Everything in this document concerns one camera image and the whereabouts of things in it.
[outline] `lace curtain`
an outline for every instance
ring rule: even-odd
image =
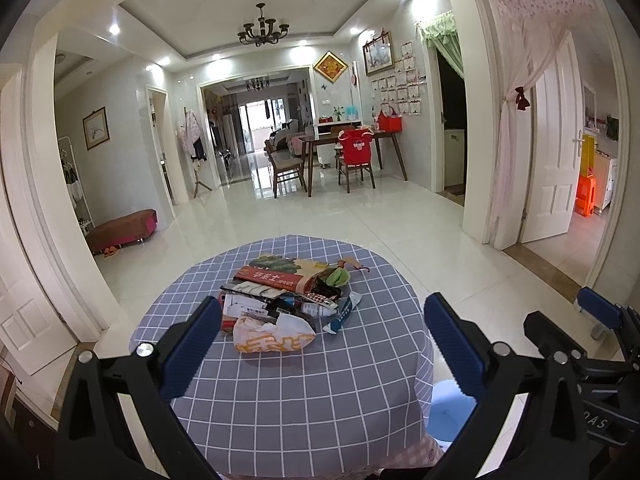
[[[435,47],[444,59],[453,67],[453,70],[462,78],[465,73],[462,68],[462,53],[460,40],[453,11],[449,10],[433,18],[430,22],[417,22],[420,38],[427,46]]]
[[[500,115],[491,222],[510,204],[518,131],[516,110],[526,110],[532,88],[562,47],[569,29],[594,12],[594,0],[489,0],[502,63],[504,101]]]

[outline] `blue gripper pad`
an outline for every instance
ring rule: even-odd
[[[442,352],[460,390],[475,399],[484,396],[484,374],[487,364],[476,351],[462,326],[475,328],[481,338],[487,339],[471,322],[461,320],[439,292],[424,302],[424,322]]]
[[[580,289],[578,292],[578,305],[607,328],[620,328],[622,326],[620,309],[590,288],[583,287]]]
[[[209,296],[186,322],[173,325],[158,342],[159,349],[165,337],[173,344],[160,363],[160,396],[165,402],[186,393],[221,325],[222,307]]]

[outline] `round table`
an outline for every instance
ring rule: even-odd
[[[351,256],[370,272],[351,272],[347,288],[363,297],[343,329],[319,333],[302,351],[241,354],[231,335],[218,334],[185,396],[172,402],[209,463],[232,476],[335,478],[436,462],[442,452],[424,429],[433,347],[418,298],[388,261],[359,246],[286,235],[219,254],[167,287],[130,349],[157,342],[261,254],[329,263]]]

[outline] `dark red bow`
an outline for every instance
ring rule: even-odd
[[[527,98],[524,97],[524,88],[522,86],[518,86],[516,88],[516,92],[518,93],[518,95],[516,95],[516,104],[518,105],[518,110],[526,110],[527,108],[529,108],[531,106],[531,103],[529,103],[529,101],[527,101]]]

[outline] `plastic bag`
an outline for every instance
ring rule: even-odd
[[[234,326],[234,346],[239,352],[293,352],[303,349],[316,333],[301,317],[280,314],[276,324],[242,316]]]

